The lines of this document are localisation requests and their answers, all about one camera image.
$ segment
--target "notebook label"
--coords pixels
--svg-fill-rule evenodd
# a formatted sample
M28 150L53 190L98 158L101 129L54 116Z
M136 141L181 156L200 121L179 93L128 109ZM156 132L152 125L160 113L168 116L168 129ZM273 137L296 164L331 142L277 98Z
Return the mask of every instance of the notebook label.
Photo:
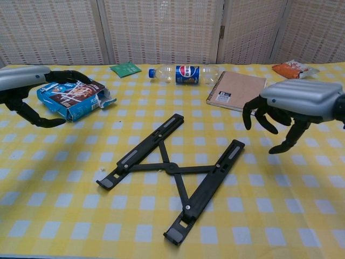
M216 98L216 101L220 101L221 103L228 103L230 100L230 96L231 93L220 91Z
M176 66L176 82L179 84L197 84L199 83L198 66Z

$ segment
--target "bottle label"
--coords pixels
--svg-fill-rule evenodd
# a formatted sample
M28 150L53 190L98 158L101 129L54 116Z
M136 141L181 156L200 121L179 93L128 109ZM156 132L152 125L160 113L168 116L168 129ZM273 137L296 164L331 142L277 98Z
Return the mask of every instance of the bottle label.
M198 66L176 66L176 82L179 84L198 84L199 71Z

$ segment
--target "silver robotic hand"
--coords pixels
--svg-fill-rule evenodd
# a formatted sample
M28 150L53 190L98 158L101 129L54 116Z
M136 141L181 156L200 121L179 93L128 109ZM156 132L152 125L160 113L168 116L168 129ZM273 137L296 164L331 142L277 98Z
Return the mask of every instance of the silver robotic hand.
M291 118L294 120L285 141L271 148L270 154L292 148L311 123L339 120L345 125L345 93L342 85L336 83L289 79L265 88L243 107L243 122L247 130L251 128L251 112L255 109L257 121L273 134L278 134L278 130L265 114L285 126L291 125Z
M2 69L0 70L0 104L5 104L9 110L16 111L24 119L38 127L56 127L66 121L64 119L48 120L41 118L34 109L23 102L23 99L28 97L32 88L39 85L50 82L76 83L77 81L85 84L91 83L86 75L78 71L51 71L47 66Z

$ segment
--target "plastic bottle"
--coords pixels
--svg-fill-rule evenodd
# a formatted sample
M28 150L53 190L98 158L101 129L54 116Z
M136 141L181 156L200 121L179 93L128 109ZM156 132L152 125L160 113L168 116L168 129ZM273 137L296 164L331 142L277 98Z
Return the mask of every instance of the plastic bottle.
M163 65L149 70L149 77L158 81L178 84L215 84L219 77L219 69L215 65Z

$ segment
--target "woven screen panel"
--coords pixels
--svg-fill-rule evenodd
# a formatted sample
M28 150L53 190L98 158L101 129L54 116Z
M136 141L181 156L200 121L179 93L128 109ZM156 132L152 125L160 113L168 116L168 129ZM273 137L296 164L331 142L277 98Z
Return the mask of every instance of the woven screen panel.
M91 1L1 1L0 57L6 65L103 64Z
M276 63L291 59L303 63L345 61L345 1L292 2Z
M105 0L116 63L208 63L217 0Z
M268 63L286 0L233 0L218 63Z

